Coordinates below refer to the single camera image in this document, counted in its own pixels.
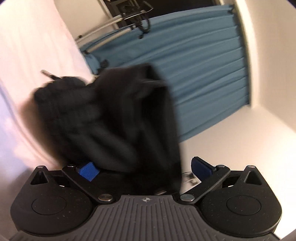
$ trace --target white wall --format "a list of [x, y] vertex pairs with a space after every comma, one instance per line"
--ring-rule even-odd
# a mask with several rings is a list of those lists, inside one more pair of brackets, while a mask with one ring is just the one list
[[[73, 38], [76, 39], [112, 17], [106, 5], [101, 4], [100, 1], [54, 0], [54, 3]], [[114, 30], [113, 27], [107, 27], [88, 38], [88, 41], [112, 30]]]
[[259, 102], [296, 131], [296, 9], [287, 0], [236, 0], [250, 15], [258, 55]]
[[296, 133], [262, 107], [244, 106], [239, 111], [181, 143], [183, 172], [190, 171], [193, 156], [232, 170], [255, 165], [283, 209], [276, 230], [284, 237], [296, 229]]

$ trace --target curtain fold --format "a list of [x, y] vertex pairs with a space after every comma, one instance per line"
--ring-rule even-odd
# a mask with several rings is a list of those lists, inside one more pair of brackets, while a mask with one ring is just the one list
[[[244, 40], [232, 6], [175, 12], [150, 21], [151, 31], [143, 39], [136, 29], [90, 54], [99, 62], [107, 59], [109, 68], [153, 64], [170, 86], [180, 141], [249, 103]], [[93, 65], [92, 58], [86, 60]]]

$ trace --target blue gripper pad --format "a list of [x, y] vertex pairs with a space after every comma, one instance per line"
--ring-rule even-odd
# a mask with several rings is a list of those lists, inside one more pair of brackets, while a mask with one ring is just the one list
[[198, 156], [195, 156], [191, 160], [191, 171], [200, 181], [204, 181], [205, 179], [213, 175], [214, 170], [215, 167], [208, 164]]
[[92, 162], [90, 162], [80, 168], [78, 173], [91, 182], [100, 173], [100, 170], [97, 169]]

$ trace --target gray ribbed plate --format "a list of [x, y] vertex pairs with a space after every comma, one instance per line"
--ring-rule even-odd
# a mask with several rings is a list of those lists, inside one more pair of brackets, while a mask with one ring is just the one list
[[97, 207], [81, 227], [55, 237], [37, 237], [22, 231], [12, 241], [274, 241], [274, 235], [244, 239], [211, 228], [195, 207], [176, 203], [172, 196], [122, 196]]

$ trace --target ribbed surface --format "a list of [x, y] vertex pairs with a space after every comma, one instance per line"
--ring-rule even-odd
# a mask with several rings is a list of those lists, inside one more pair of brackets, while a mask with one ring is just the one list
[[155, 17], [143, 39], [134, 30], [91, 54], [107, 59], [109, 67], [146, 62], [158, 67], [171, 87], [185, 140], [249, 102], [244, 43], [231, 9], [214, 6]]
[[56, 237], [34, 237], [23, 232], [12, 241], [275, 241], [275, 236], [243, 239], [208, 226], [194, 206], [180, 205], [172, 196], [122, 196], [99, 206], [77, 230]]

